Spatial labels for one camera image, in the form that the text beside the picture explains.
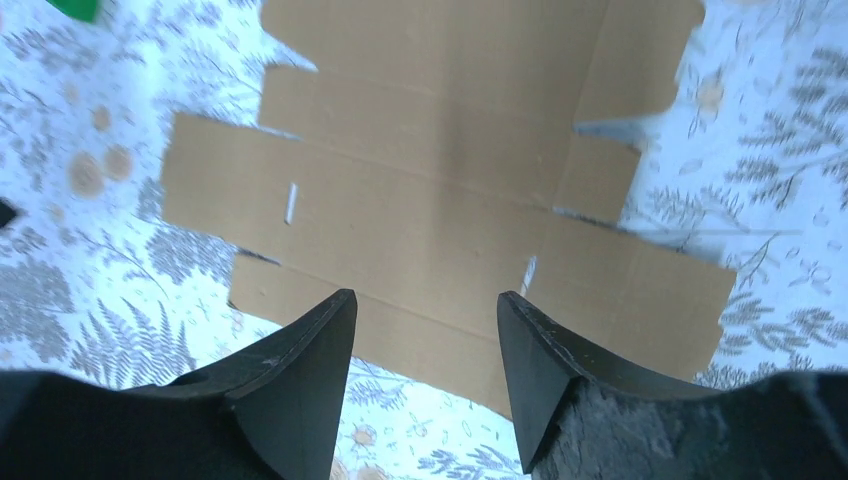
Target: green object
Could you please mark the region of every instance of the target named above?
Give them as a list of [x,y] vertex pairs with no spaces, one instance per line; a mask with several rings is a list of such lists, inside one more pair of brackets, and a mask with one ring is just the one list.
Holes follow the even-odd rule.
[[81,22],[94,23],[97,10],[100,7],[99,0],[47,0],[65,15]]

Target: floral tablecloth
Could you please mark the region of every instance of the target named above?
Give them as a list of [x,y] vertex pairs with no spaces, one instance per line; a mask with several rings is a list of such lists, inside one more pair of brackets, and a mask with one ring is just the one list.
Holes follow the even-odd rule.
[[[269,334],[226,306],[235,248],[161,221],[172,113],[254,124],[259,0],[0,0],[0,367],[166,383]],[[698,381],[848,364],[848,2],[709,0],[674,107],[584,125],[645,156],[621,225],[740,272]],[[129,355],[117,355],[129,352]],[[519,476],[511,424],[352,360],[333,478]]]

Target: flattened cardboard box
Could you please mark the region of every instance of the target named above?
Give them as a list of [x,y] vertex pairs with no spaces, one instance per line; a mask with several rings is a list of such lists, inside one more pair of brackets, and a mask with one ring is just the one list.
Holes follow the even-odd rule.
[[[551,213],[617,220],[638,158],[574,119],[659,111],[698,5],[680,0],[277,0],[273,35],[320,73],[266,75],[260,122],[179,115],[165,219],[239,257],[231,299],[287,324],[336,288],[357,356],[509,415],[498,293],[646,367],[706,367],[734,274]],[[298,185],[291,225],[291,184]]]

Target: table surface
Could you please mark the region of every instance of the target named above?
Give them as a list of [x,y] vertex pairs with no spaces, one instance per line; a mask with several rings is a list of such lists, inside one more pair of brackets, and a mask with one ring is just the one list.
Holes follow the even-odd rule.
[[[278,328],[227,308],[235,248],[164,224],[158,178],[172,112],[252,125],[263,65],[311,64],[262,32],[258,0],[103,3],[85,25],[0,0],[0,195],[26,211],[0,236],[0,367],[126,388]],[[700,383],[841,368],[848,2],[706,3],[671,110],[580,128],[644,152],[623,227],[740,272]],[[520,474],[508,421],[356,359],[333,472]]]

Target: unfolded brown cardboard box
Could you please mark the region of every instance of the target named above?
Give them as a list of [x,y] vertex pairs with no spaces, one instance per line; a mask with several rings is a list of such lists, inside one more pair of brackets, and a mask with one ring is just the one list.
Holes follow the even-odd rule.
[[[678,378],[707,366],[734,274],[557,216],[617,220],[638,157],[575,121],[665,109],[695,0],[269,0],[319,73],[269,69],[260,123],[178,115],[165,219],[278,258],[230,298],[283,325],[357,291],[355,354],[509,414],[495,306]],[[285,213],[298,187],[293,221]]]

